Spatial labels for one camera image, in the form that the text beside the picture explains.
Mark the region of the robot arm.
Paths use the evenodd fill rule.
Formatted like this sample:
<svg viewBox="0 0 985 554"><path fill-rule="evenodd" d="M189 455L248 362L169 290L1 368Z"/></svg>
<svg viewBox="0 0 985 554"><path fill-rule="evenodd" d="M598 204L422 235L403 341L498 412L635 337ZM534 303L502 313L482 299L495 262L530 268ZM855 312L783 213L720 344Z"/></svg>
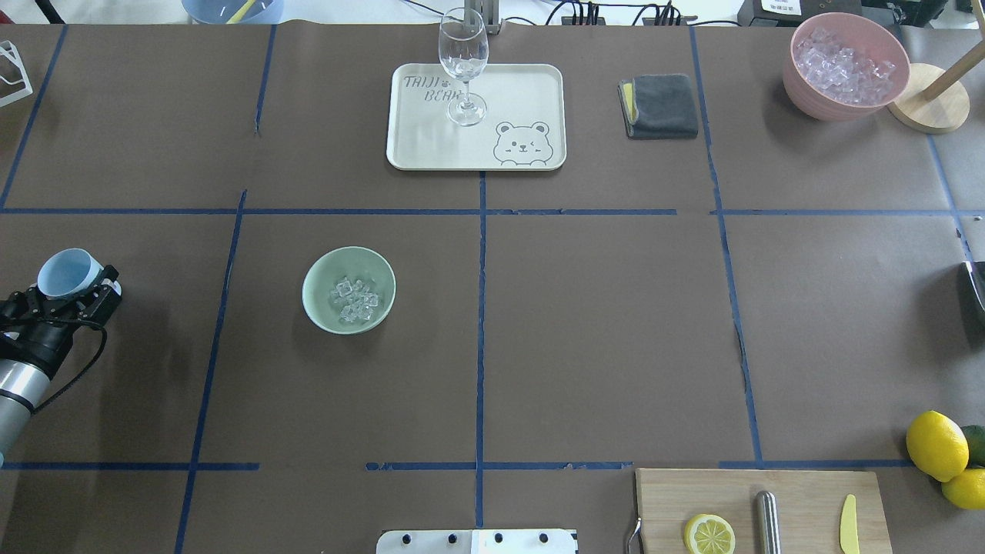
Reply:
<svg viewBox="0 0 985 554"><path fill-rule="evenodd" d="M68 389L45 398L79 329L101 333L101 345L77 376L88 371L108 342L106 324L121 302L119 271L109 265L95 281L64 299L49 298L38 285L15 291L1 309L1 442L7 452L29 419Z"/></svg>

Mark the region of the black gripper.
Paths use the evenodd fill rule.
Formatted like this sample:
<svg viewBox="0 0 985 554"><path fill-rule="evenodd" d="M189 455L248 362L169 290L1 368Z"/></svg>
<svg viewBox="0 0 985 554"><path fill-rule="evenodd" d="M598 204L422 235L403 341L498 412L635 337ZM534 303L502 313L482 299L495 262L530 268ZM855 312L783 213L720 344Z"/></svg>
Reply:
<svg viewBox="0 0 985 554"><path fill-rule="evenodd" d="M1 359L31 365L53 378L74 344L77 322L103 329L121 302L119 270L113 265L99 271L87 289L66 302L65 315L71 320L42 318L45 295L36 286L14 292L1 304Z"/></svg>

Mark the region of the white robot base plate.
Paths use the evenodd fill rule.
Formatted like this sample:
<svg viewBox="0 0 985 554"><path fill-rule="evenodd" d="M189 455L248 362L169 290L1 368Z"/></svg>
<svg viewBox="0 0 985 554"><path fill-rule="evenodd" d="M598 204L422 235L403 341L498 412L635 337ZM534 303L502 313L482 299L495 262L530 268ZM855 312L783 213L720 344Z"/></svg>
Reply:
<svg viewBox="0 0 985 554"><path fill-rule="evenodd" d="M389 530L376 553L578 553L577 533L568 529Z"/></svg>

